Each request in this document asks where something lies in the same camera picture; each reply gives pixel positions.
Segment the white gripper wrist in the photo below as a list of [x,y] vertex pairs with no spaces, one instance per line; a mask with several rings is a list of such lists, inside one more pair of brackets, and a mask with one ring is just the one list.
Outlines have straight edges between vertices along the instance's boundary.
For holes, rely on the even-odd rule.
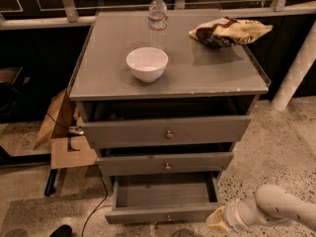
[[229,233],[230,230],[243,232],[248,226],[242,220],[239,213],[241,200],[236,198],[224,206],[220,206],[214,213],[206,219],[206,225],[214,231]]

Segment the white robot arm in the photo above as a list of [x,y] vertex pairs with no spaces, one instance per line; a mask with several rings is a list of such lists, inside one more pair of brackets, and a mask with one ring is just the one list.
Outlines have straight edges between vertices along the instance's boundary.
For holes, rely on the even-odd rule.
[[316,230],[316,204],[305,202],[283,188],[265,184],[248,198],[219,207],[206,224],[219,231],[247,231],[251,226],[288,226],[292,221]]

